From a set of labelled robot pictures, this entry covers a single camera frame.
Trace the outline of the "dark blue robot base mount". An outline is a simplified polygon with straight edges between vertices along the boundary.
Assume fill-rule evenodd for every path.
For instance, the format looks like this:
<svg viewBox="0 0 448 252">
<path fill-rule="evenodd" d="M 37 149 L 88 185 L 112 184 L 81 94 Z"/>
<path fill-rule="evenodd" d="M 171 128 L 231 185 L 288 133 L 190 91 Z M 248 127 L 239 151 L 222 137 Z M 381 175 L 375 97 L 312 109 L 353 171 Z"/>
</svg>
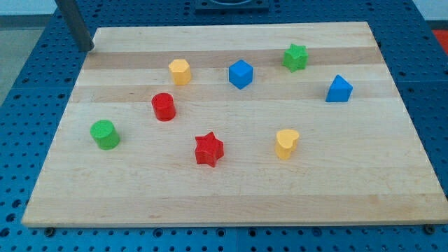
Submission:
<svg viewBox="0 0 448 252">
<path fill-rule="evenodd" d="M 268 0 L 194 0 L 196 13 L 211 11 L 268 11 Z"/>
</svg>

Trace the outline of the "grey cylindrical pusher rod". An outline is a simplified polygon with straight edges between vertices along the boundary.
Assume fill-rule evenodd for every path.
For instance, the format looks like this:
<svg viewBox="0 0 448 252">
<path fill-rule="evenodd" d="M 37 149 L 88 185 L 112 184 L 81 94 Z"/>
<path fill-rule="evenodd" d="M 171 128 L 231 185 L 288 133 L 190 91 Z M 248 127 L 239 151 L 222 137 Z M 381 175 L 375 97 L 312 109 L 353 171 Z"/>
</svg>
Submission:
<svg viewBox="0 0 448 252">
<path fill-rule="evenodd" d="M 76 0 L 55 0 L 80 52 L 90 52 L 94 42 Z"/>
</svg>

